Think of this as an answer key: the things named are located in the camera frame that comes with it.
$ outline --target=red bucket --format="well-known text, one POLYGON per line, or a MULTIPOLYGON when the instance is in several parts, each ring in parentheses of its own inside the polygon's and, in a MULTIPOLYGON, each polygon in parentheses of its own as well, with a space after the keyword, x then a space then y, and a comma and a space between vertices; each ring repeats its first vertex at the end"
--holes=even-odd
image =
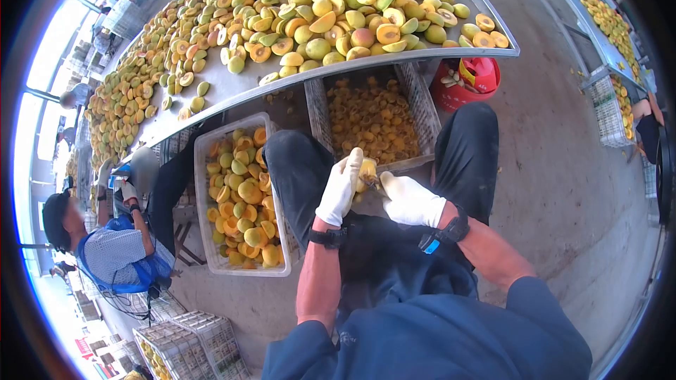
POLYGON ((437 70, 437 74, 432 81, 432 86, 430 87, 430 93, 435 103, 439 105, 445 111, 452 113, 460 108, 462 105, 466 105, 470 102, 480 102, 489 99, 492 97, 497 88, 500 87, 500 68, 497 66, 495 59, 490 59, 494 65, 495 69, 495 89, 486 94, 477 94, 460 87, 458 84, 452 85, 451 87, 445 87, 442 83, 442 78, 448 75, 448 70, 451 69, 448 66, 447 61, 442 61, 437 70))

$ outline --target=blue vest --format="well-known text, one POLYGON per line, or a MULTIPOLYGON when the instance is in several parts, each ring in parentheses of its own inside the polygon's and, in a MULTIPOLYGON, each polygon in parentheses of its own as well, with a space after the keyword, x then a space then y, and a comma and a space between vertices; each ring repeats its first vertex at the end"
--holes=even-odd
MULTIPOLYGON (((134 225, 131 224, 129 219, 123 216, 110 219, 103 229, 110 231, 124 231, 127 229, 134 229, 134 225)), ((82 239, 82 241, 80 241, 77 248, 77 255, 82 261, 82 266, 79 267, 80 270, 85 271, 85 273, 89 275, 90 279, 94 281, 99 291, 109 291, 113 294, 145 292, 148 291, 150 284, 152 284, 156 278, 162 277, 159 273, 170 273, 172 270, 172 268, 163 259, 158 257, 156 252, 154 252, 153 254, 150 254, 149 256, 140 260, 148 264, 150 267, 149 272, 140 264, 140 261, 132 263, 132 266, 136 270, 136 274, 139 276, 139 285, 132 283, 116 283, 115 285, 111 285, 110 283, 106 283, 92 274, 89 270, 89 266, 87 265, 87 258, 84 253, 85 244, 93 233, 94 232, 88 234, 82 239)))

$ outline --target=black hat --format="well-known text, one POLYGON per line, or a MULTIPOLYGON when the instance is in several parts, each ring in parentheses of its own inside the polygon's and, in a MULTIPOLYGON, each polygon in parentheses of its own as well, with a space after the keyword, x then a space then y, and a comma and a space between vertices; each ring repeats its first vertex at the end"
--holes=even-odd
POLYGON ((63 191, 60 194, 52 194, 46 199, 43 207, 43 225, 45 226, 46 240, 57 251, 63 253, 70 251, 70 235, 63 228, 63 216, 68 207, 70 193, 63 191))

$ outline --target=black wrist strap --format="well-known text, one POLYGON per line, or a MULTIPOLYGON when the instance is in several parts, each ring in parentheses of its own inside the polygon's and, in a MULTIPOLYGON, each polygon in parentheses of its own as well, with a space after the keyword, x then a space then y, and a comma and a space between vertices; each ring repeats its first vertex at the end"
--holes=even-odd
POLYGON ((422 236, 418 248, 426 254, 432 254, 441 243, 458 243, 467 236, 469 232, 469 218, 467 212, 457 204, 458 215, 443 230, 435 229, 431 234, 426 233, 422 236))
POLYGON ((330 229, 326 232, 317 232, 311 229, 309 231, 308 237, 311 242, 320 243, 326 249, 338 249, 348 238, 348 228, 343 227, 342 229, 338 230, 330 229))

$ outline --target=work glove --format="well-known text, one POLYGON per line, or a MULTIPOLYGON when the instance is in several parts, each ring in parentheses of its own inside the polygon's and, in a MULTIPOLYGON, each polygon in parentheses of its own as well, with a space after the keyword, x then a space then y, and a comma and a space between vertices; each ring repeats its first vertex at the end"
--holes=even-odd
POLYGON ((99 180, 97 185, 100 187, 108 188, 108 179, 110 179, 110 173, 113 172, 115 163, 113 163, 112 158, 107 158, 99 167, 99 180))
POLYGON ((427 190, 408 176, 383 172, 381 184, 387 194, 383 208, 391 220, 410 226, 437 227, 446 199, 427 190))
POLYGON ((314 214, 328 224, 341 226, 343 217, 350 211, 352 198, 357 188, 359 169, 362 167, 364 152, 355 147, 331 168, 324 195, 314 214))
POLYGON ((135 198, 139 201, 139 198, 136 194, 136 188, 127 181, 123 181, 123 187, 121 188, 123 192, 123 204, 129 207, 129 200, 135 198))

